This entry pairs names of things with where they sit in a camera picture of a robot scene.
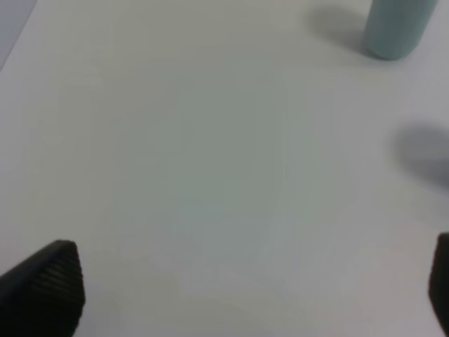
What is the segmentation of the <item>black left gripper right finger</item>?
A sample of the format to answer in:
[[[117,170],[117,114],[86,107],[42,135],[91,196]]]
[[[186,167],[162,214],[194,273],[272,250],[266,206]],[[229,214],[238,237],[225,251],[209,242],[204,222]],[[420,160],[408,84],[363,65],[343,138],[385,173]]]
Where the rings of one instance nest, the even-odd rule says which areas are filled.
[[[448,336],[448,233],[441,233],[436,242],[431,273],[429,276],[429,299],[434,314],[445,336]]]

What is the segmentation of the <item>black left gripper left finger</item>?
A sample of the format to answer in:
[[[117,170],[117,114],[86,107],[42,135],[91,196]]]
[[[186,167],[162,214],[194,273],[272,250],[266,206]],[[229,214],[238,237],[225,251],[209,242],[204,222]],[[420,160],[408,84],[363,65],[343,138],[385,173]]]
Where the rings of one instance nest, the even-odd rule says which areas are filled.
[[[73,336],[85,303],[77,245],[56,240],[1,275],[1,335]]]

